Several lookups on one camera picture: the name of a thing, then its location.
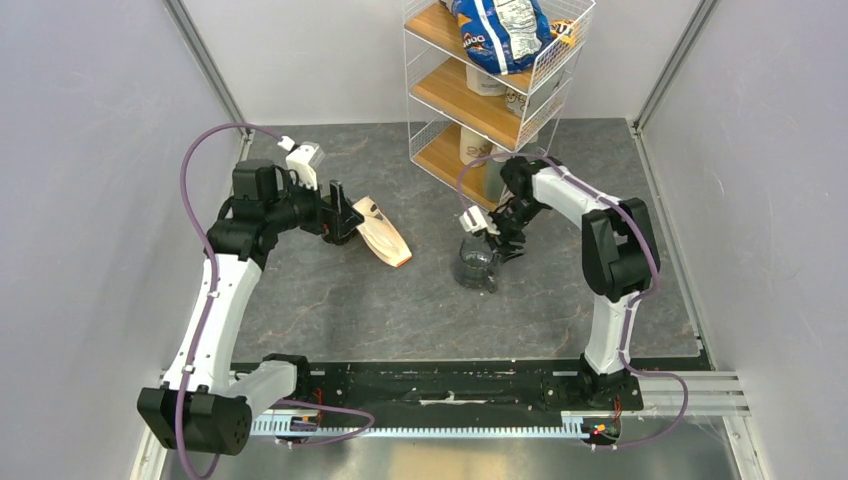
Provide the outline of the dark green coffee dripper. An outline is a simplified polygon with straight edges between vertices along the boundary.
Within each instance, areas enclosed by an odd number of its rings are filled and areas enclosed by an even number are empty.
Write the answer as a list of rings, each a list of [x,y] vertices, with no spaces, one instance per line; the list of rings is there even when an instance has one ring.
[[[321,238],[333,245],[346,244],[357,234],[353,208],[344,195],[338,198],[325,196],[322,200],[327,202],[329,207],[322,210],[325,231]]]

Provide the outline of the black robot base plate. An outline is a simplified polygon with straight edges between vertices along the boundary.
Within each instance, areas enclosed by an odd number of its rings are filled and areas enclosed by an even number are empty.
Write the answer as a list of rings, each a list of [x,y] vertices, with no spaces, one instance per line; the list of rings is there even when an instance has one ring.
[[[333,408],[329,427],[374,429],[554,427],[565,411],[609,412],[615,400],[642,408],[647,381],[589,399],[577,359],[313,362],[292,399]]]

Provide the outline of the coffee filter pack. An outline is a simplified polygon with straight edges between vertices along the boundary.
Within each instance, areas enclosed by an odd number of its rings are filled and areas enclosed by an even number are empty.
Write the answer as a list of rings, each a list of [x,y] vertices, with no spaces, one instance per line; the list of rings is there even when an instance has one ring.
[[[378,259],[399,268],[412,258],[405,240],[369,196],[355,202],[353,208],[363,217],[363,222],[356,229]]]

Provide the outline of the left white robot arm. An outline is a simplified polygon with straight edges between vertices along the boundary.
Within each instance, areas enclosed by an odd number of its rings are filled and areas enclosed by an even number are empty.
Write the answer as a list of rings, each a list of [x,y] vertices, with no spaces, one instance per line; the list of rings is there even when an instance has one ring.
[[[167,449],[235,456],[253,421],[283,401],[307,405],[314,393],[303,356],[269,354],[239,380],[231,363],[243,316],[279,236],[300,229],[343,245],[364,221],[338,180],[322,192],[302,167],[249,160],[234,168],[232,193],[202,234],[202,281],[186,335],[137,410]]]

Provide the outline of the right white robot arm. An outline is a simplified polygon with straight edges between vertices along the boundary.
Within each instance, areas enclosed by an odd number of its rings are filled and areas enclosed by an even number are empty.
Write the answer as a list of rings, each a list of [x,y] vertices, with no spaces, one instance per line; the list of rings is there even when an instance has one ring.
[[[524,229],[543,210],[580,229],[582,273],[595,300],[590,338],[567,398],[609,408],[638,385],[628,369],[633,323],[660,270],[647,206],[594,189],[551,157],[513,156],[500,176],[512,196],[489,212],[485,237],[502,262],[523,255]]]

